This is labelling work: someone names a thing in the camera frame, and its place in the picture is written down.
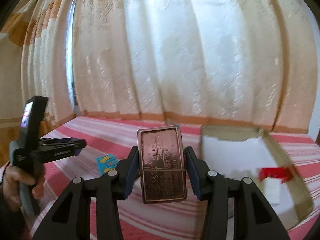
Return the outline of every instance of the hand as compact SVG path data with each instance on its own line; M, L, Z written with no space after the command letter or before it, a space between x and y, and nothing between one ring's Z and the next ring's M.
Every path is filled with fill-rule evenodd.
M14 167L11 164L8 165L3 176L2 192L4 199L12 211L18 211L22 206L19 194L19 182L23 182L30 186L36 184L36 186L32 189L33 196L35 199L40 199L43 197L44 174L45 168L43 166L42 175L36 182L36 180L24 170Z

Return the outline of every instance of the copper plate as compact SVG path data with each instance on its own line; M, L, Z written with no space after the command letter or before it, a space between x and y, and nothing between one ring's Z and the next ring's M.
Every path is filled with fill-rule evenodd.
M142 199L163 203L188 199L178 125L138 130Z

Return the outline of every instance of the pink striped bedsheet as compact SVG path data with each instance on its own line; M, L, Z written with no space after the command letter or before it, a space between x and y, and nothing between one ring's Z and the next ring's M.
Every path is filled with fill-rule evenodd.
M76 137L87 141L87 147L78 157L70 157L46 164L45 196L41 200L43 211L34 220L26 218L28 228L25 239L34 234L39 223L54 201L76 176L85 180L99 177L96 158L107 153L119 159L128 156L132 146L137 145L137 130L165 125L162 122L125 121L77 117L50 132L45 137ZM200 126L180 125L184 146L192 146L199 153ZM305 134L272 133L290 156L303 176L314 202L309 217L289 231L291 239L301 240L309 231L320 212L320 147ZM140 182L134 184L132 194L126 201L118 201L121 228L125 240L197 239L200 237L206 203L200 202L192 193L188 182L189 200L178 203L142 203ZM95 226L95 199L91 202L90 236L97 239Z

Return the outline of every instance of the black device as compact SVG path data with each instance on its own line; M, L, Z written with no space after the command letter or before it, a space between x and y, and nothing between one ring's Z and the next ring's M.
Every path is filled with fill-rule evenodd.
M77 138L39 139L40 123L48 98L34 96L26 102L19 137L9 145L9 157L13 166L17 166L38 179L42 174L42 164L78 155L86 146L85 140ZM29 216L40 213L37 200L32 195L34 186L19 183L20 198L24 212Z
M192 147L184 150L193 193L208 206L201 240L225 240L228 197L234 198L234 240L290 240L280 219L250 178L226 179L210 171ZM100 178L84 181L76 177L66 187L42 220L33 240L89 240L90 199L97 198L97 239L122 240L117 200L131 194L139 169L138 148L127 159ZM320 239L320 217L303 240Z

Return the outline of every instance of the white curtain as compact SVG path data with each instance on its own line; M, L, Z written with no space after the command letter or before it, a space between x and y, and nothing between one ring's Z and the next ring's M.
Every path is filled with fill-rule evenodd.
M305 132L317 58L302 0L77 0L84 114Z
M23 101L49 98L46 132L74 117L66 76L68 27L74 0L37 0L21 59Z

